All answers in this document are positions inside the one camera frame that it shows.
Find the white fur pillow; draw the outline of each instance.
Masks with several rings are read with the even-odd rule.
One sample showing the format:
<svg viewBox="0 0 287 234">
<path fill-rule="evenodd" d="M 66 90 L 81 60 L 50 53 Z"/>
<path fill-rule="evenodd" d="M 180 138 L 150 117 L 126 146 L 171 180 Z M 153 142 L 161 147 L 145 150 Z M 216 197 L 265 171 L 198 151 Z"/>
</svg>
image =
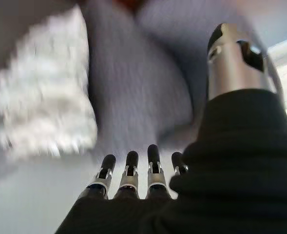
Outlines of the white fur pillow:
<svg viewBox="0 0 287 234">
<path fill-rule="evenodd" d="M 89 49 L 78 6 L 33 26 L 0 71 L 0 142 L 10 159 L 93 148 L 97 126 L 87 94 Z"/>
</svg>

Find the silver metal joint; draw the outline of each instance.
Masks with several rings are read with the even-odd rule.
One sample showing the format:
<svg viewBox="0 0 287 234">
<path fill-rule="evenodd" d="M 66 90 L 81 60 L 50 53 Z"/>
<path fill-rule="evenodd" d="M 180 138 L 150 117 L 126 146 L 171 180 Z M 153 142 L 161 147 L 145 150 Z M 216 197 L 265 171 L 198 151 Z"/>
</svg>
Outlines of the silver metal joint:
<svg viewBox="0 0 287 234">
<path fill-rule="evenodd" d="M 161 163 L 157 162 L 157 166 L 158 166 L 159 173 L 154 173 L 153 172 L 153 163 L 152 162 L 149 163 L 148 190 L 150 189 L 151 186 L 156 185 L 156 184 L 163 185 L 167 188 L 165 176 L 164 176 L 164 171 L 162 169 Z"/>
<path fill-rule="evenodd" d="M 262 89 L 276 93 L 268 74 L 268 58 L 235 24 L 222 24 L 222 36 L 208 53 L 209 100 L 242 89 Z"/>
<path fill-rule="evenodd" d="M 186 170 L 186 172 L 189 170 L 189 168 L 188 168 L 188 166 L 187 165 L 183 165 L 183 167 L 184 167 L 184 169 Z M 180 171 L 180 169 L 179 169 L 179 166 L 176 166 L 175 168 L 174 168 L 174 175 L 176 176 L 179 176 L 179 175 L 181 175 L 181 171 Z"/>
<path fill-rule="evenodd" d="M 132 175 L 129 175 L 128 174 L 128 169 L 129 169 L 129 165 L 127 165 L 125 167 L 125 170 L 122 174 L 122 179 L 120 181 L 120 184 L 119 184 L 119 188 L 122 188 L 124 186 L 132 186 L 135 188 L 135 191 L 138 195 L 138 172 L 137 172 L 137 167 L 134 166 L 134 170 L 133 170 L 133 174 Z"/>
<path fill-rule="evenodd" d="M 90 183 L 88 185 L 91 186 L 91 185 L 94 185 L 94 184 L 99 184 L 99 185 L 102 185 L 104 188 L 105 188 L 105 195 L 104 195 L 104 198 L 105 199 L 108 199 L 108 191 L 109 191 L 109 188 L 110 188 L 110 185 L 111 185 L 111 180 L 112 180 L 112 170 L 111 169 L 108 169 L 107 173 L 106 173 L 106 176 L 105 176 L 105 179 L 104 178 L 99 178 L 100 176 L 100 172 L 103 170 L 103 168 L 101 168 L 99 170 L 99 172 L 96 174 L 96 176 L 94 177 L 94 181 L 92 183 Z M 81 197 L 85 196 L 86 194 L 86 190 L 84 190 L 78 197 L 78 199 L 80 199 Z"/>
</svg>

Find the black sleeve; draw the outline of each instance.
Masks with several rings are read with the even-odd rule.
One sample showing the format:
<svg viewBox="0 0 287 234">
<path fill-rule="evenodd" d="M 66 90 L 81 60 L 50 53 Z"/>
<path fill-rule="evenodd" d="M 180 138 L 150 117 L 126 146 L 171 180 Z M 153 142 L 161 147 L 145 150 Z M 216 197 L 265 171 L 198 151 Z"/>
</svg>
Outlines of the black sleeve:
<svg viewBox="0 0 287 234">
<path fill-rule="evenodd" d="M 176 201 L 142 233 L 287 233 L 287 116 L 277 95 L 241 90 L 208 102 Z"/>
</svg>

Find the black fabric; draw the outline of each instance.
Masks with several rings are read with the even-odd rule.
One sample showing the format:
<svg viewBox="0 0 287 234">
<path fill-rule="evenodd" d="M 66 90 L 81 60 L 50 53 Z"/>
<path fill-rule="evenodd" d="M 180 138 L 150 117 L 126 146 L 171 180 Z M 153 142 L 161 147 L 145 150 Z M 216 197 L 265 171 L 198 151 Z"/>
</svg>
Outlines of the black fabric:
<svg viewBox="0 0 287 234">
<path fill-rule="evenodd" d="M 57 233 L 287 233 L 287 116 L 275 94 L 208 102 L 183 161 L 177 200 L 81 199 Z"/>
</svg>

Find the red object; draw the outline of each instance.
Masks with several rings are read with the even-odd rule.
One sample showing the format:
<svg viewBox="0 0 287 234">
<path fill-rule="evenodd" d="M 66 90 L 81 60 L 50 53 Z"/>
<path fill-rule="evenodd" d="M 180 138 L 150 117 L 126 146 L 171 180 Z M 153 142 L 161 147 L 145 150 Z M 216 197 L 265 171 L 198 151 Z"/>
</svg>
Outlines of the red object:
<svg viewBox="0 0 287 234">
<path fill-rule="evenodd" d="M 131 12 L 136 12 L 146 0 L 113 0 L 120 3 Z"/>
</svg>

